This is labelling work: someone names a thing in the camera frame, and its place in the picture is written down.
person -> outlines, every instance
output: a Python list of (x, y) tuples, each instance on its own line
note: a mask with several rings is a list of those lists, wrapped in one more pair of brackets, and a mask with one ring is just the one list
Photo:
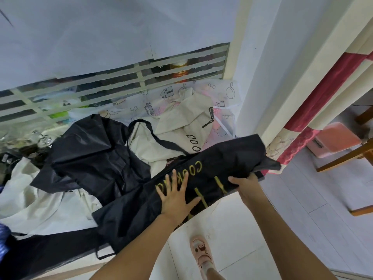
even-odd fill
[[(242, 202), (258, 223), (282, 280), (336, 279), (282, 220), (265, 196), (255, 174), (250, 174), (247, 179), (229, 177), (228, 180), (238, 185)], [(157, 188), (162, 200), (161, 214), (135, 240), (99, 269), (91, 280), (149, 279), (168, 237), (200, 201), (200, 198), (195, 198), (186, 204), (187, 183), (188, 173), (178, 190), (176, 170), (172, 173), (172, 183), (166, 175), (166, 195)], [(225, 280), (217, 272), (210, 247), (202, 236), (193, 237), (190, 247), (203, 279)]]

pink slipper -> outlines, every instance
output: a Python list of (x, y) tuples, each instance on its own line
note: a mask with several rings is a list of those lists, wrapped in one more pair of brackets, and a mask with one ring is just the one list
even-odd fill
[[(198, 248), (194, 248), (193, 242), (195, 240), (198, 240), (203, 244), (199, 244)], [(192, 250), (192, 254), (193, 254), (195, 260), (197, 261), (198, 267), (199, 267), (200, 272), (201, 272), (202, 279), (207, 280), (207, 276), (203, 272), (201, 264), (204, 263), (205, 261), (210, 261), (212, 263), (214, 269), (216, 270), (214, 259), (212, 258), (211, 249), (210, 249), (210, 246), (208, 245), (208, 242), (201, 235), (194, 236), (190, 240), (190, 249)]]

gray wood floor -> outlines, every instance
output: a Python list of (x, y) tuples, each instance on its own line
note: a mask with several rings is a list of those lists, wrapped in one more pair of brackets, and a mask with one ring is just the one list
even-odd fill
[(323, 159), (307, 148), (280, 175), (261, 185), (282, 218), (329, 268), (373, 276), (373, 213), (358, 217), (348, 209), (373, 204), (373, 167), (353, 160), (317, 173), (347, 151)]

person's left hand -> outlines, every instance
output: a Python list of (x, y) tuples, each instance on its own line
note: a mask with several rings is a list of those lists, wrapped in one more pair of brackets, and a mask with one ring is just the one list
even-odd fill
[(190, 210), (195, 207), (201, 198), (197, 197), (188, 204), (185, 202), (185, 190), (188, 183), (188, 172), (185, 173), (183, 183), (178, 191), (178, 178), (176, 170), (172, 171), (172, 186), (169, 175), (166, 175), (166, 195), (164, 195), (159, 187), (156, 187), (157, 193), (162, 200), (162, 212), (164, 216), (170, 218), (175, 227), (179, 226), (181, 222), (188, 216)]

floor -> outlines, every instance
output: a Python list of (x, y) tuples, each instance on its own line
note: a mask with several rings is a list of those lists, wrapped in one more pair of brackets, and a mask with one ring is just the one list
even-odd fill
[[(361, 159), (328, 172), (315, 171), (344, 153), (317, 159), (305, 148), (281, 175), (268, 174), (261, 185), (282, 218), (325, 265), (373, 276), (373, 214), (353, 217), (348, 212), (373, 203), (372, 166)], [(197, 234), (208, 239), (217, 270), (227, 280), (280, 279), (258, 225), (237, 193), (172, 233), (150, 279), (200, 279), (189, 248), (189, 238)]]

